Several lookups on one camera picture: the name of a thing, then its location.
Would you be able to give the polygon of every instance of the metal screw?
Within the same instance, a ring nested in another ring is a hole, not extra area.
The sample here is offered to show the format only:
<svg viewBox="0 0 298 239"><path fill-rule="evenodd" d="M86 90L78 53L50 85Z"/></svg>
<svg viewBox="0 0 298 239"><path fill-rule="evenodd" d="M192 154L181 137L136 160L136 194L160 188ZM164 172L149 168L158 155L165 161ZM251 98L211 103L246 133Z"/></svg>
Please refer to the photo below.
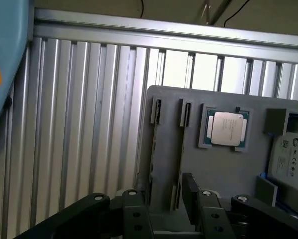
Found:
<svg viewBox="0 0 298 239"><path fill-rule="evenodd" d="M248 199L246 197L243 196L239 196L238 200L242 201L242 202L246 202Z"/></svg>
<svg viewBox="0 0 298 239"><path fill-rule="evenodd" d="M103 196L96 196L95 197L95 200L102 200L103 199Z"/></svg>
<svg viewBox="0 0 298 239"><path fill-rule="evenodd" d="M210 196L210 195L211 195L211 193L210 193L209 191L203 191L202 194L203 194L204 196Z"/></svg>
<svg viewBox="0 0 298 239"><path fill-rule="evenodd" d="M238 222L239 225L242 225L242 226L247 226L249 223L248 222Z"/></svg>

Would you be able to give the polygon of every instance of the gray tray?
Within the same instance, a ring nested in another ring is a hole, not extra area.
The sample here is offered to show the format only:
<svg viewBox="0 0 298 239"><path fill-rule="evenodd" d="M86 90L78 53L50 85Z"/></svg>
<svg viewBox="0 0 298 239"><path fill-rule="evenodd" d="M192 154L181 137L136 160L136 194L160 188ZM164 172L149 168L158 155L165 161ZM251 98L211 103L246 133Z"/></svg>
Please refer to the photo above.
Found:
<svg viewBox="0 0 298 239"><path fill-rule="evenodd" d="M155 124L158 100L159 123ZM190 115L186 124L187 103ZM217 191L224 198L254 195L256 176L265 171L271 147L271 138L263 133L266 108L298 109L298 101L152 86L145 106L138 187L148 192L150 212L165 221L170 215L186 215L178 187L182 172L192 172L201 189ZM206 110L235 112L237 107L249 111L245 148L204 144ZM184 229L161 221L157 227L155 230Z"/></svg>

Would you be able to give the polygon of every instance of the screw hole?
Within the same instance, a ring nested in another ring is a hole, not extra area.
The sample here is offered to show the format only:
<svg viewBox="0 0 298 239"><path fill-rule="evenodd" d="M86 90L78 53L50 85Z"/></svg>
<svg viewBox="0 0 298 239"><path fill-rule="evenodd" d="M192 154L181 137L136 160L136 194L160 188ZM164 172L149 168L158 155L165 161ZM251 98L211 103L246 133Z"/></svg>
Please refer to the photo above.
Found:
<svg viewBox="0 0 298 239"><path fill-rule="evenodd" d="M212 216L213 218L219 218L219 217L220 217L219 214L217 214L217 213L212 213L211 216Z"/></svg>
<svg viewBox="0 0 298 239"><path fill-rule="evenodd" d="M214 229L215 229L217 232L223 232L223 227L216 226L216 227L214 227Z"/></svg>
<svg viewBox="0 0 298 239"><path fill-rule="evenodd" d="M141 225L135 225L134 226L135 231L141 231L142 228L143 227Z"/></svg>

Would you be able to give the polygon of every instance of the bolt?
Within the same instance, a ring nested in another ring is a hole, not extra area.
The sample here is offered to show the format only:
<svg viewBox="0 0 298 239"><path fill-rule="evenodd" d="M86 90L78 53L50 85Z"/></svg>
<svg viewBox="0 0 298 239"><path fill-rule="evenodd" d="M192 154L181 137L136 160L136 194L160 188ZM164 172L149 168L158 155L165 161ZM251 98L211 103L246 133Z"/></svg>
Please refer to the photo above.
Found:
<svg viewBox="0 0 298 239"><path fill-rule="evenodd" d="M102 200L103 196L96 196L95 200Z"/></svg>
<svg viewBox="0 0 298 239"><path fill-rule="evenodd" d="M202 192L202 194L203 194L204 196L210 196L210 195L211 195L211 193L210 193L209 191L204 191L204 192Z"/></svg>
<svg viewBox="0 0 298 239"><path fill-rule="evenodd" d="M242 201L242 202L246 202L248 199L246 197L243 196L239 196L238 200Z"/></svg>

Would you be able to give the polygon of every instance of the metal fence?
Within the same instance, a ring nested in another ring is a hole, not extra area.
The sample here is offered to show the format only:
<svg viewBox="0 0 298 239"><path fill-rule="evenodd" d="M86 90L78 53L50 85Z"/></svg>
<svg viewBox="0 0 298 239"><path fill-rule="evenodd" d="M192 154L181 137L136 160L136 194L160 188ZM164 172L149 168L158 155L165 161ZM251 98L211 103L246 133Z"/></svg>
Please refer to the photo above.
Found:
<svg viewBox="0 0 298 239"><path fill-rule="evenodd" d="M36 10L0 118L0 238L133 186L151 85L298 100L298 37Z"/></svg>

